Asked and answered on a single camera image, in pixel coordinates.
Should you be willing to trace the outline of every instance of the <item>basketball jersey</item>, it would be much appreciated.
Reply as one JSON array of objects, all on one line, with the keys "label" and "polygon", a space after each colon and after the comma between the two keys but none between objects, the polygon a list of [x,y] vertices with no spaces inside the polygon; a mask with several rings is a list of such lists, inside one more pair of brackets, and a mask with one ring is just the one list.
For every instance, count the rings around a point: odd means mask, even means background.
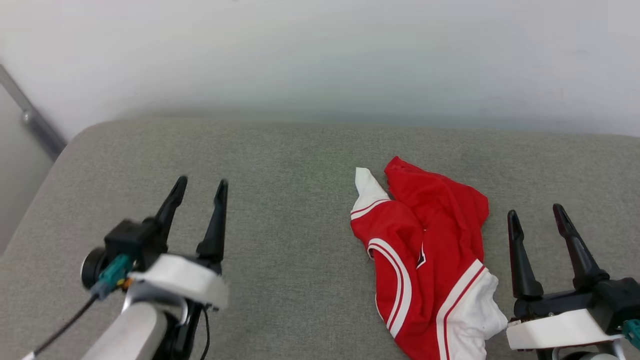
[{"label": "basketball jersey", "polygon": [[374,260],[380,317],[412,359],[484,359],[484,341],[507,326],[493,301],[498,279],[483,265],[486,197],[398,157],[385,173],[395,200],[357,168],[351,212]]}]

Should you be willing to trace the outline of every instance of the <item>white stripe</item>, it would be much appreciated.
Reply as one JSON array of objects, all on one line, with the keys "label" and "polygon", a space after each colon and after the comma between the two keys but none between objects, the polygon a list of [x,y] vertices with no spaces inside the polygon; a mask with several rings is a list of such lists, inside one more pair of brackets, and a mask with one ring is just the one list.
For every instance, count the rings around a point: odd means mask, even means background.
[{"label": "white stripe", "polygon": [[[396,276],[398,278],[397,281],[397,288],[396,288],[396,301],[394,302],[394,306],[391,308],[391,313],[389,314],[389,318],[387,319],[387,329],[391,328],[391,320],[393,320],[394,315],[396,314],[396,309],[398,307],[398,303],[400,303],[400,288],[402,287],[402,278],[400,277],[400,271],[398,270],[398,266],[396,265],[396,262],[390,257],[390,255],[382,250],[382,248],[378,247],[377,245],[369,245],[369,248],[367,248],[367,251],[371,251],[371,249],[375,249],[377,250],[380,254],[382,254],[385,258],[387,258],[387,260],[389,261],[389,263],[391,264],[391,266],[394,267],[394,270],[396,271]],[[376,307],[378,306],[378,295],[376,294]]]},{"label": "white stripe", "polygon": [[397,310],[396,319],[393,321],[391,327],[389,328],[391,336],[395,338],[402,328],[402,325],[404,324],[404,319],[406,318],[406,315],[409,312],[409,306],[411,305],[411,279],[409,278],[409,273],[406,271],[406,267],[404,267],[404,263],[400,259],[400,256],[398,256],[397,252],[394,250],[394,248],[391,247],[391,245],[389,245],[382,239],[369,240],[370,248],[376,246],[379,246],[388,251],[388,253],[400,268],[400,274],[402,275],[401,279],[399,277],[399,280],[402,280],[402,282],[398,282],[398,289],[400,288],[400,285],[402,285],[402,300],[400,301],[400,306]]},{"label": "white stripe", "polygon": [[447,360],[447,351],[445,349],[444,338],[446,334],[444,333],[444,317],[447,315],[453,304],[456,303],[458,297],[462,291],[467,287],[469,282],[476,276],[478,270],[482,268],[482,263],[480,260],[476,259],[465,271],[464,274],[458,279],[456,285],[451,289],[447,299],[444,300],[440,310],[438,310],[438,314],[436,315],[436,334],[438,336],[438,350],[440,351],[440,359]]},{"label": "white stripe", "polygon": [[380,318],[382,319],[382,321],[385,321],[385,318],[382,317],[382,314],[380,313],[380,308],[378,307],[378,293],[376,293],[376,310],[378,310],[378,315],[380,315]]},{"label": "white stripe", "polygon": [[[374,204],[373,206],[371,206],[369,209],[366,209],[366,208],[367,208],[367,206],[370,206],[371,204],[373,204],[373,203],[374,203],[374,202],[376,202],[376,201],[377,201],[377,203],[376,203],[376,204]],[[368,212],[370,212],[371,210],[373,210],[373,208],[375,208],[376,206],[378,206],[378,205],[382,204],[383,202],[387,202],[387,201],[391,201],[391,200],[390,200],[390,199],[377,199],[377,200],[374,200],[374,201],[372,201],[371,203],[369,203],[367,206],[362,206],[362,209],[366,209],[366,210],[361,211],[361,212],[359,212],[359,213],[351,214],[351,219],[352,219],[352,220],[355,220],[355,219],[357,219],[357,218],[359,218],[359,217],[362,217],[362,216],[366,215]]]}]

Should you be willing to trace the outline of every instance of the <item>white plastic mount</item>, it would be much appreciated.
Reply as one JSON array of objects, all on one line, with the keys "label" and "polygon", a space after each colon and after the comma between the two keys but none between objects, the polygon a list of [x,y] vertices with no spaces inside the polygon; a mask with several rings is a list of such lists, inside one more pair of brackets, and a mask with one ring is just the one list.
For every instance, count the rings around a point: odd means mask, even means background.
[{"label": "white plastic mount", "polygon": [[507,339],[512,350],[575,347],[622,338],[606,335],[587,309],[567,311],[528,322],[511,322]]},{"label": "white plastic mount", "polygon": [[146,272],[132,272],[129,277],[220,310],[228,304],[229,287],[222,277],[182,256],[162,254]]}]

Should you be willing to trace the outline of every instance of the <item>teal connector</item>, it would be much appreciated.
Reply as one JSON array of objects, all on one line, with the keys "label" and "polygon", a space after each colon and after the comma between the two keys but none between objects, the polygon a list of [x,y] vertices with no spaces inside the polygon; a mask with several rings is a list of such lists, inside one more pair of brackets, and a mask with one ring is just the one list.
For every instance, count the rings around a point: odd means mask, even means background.
[{"label": "teal connector", "polygon": [[133,263],[129,256],[125,254],[118,255],[111,264],[100,273],[98,282],[91,287],[91,294],[97,295],[100,300],[104,300],[116,288],[118,281],[127,277],[132,266]]},{"label": "teal connector", "polygon": [[627,320],[622,325],[622,334],[624,334],[625,338],[629,340],[631,345],[640,350],[640,320]]}]

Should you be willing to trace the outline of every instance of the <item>gray upholstered surface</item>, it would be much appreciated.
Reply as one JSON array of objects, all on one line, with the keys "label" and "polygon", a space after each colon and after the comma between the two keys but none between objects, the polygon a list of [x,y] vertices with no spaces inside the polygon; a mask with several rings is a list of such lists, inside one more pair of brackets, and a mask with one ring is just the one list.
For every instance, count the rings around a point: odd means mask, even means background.
[{"label": "gray upholstered surface", "polygon": [[[229,126],[139,120],[86,130],[65,150],[0,263],[0,358],[18,359],[87,298],[89,250],[121,219],[152,214],[178,175],[189,186],[170,250],[201,240],[222,177],[230,181],[223,269],[231,305],[212,317],[209,359],[400,359],[374,306],[374,267],[349,228],[356,166],[381,183],[394,155],[474,186],[490,201],[486,265],[511,316],[506,213],[518,210],[547,291],[571,287],[551,205],[560,202],[600,265],[640,278],[640,139],[393,127]],[[98,304],[43,359],[77,359],[115,318]],[[195,354],[204,344],[204,329]],[[532,359],[504,334],[488,359]],[[628,358],[640,359],[637,352]]]}]

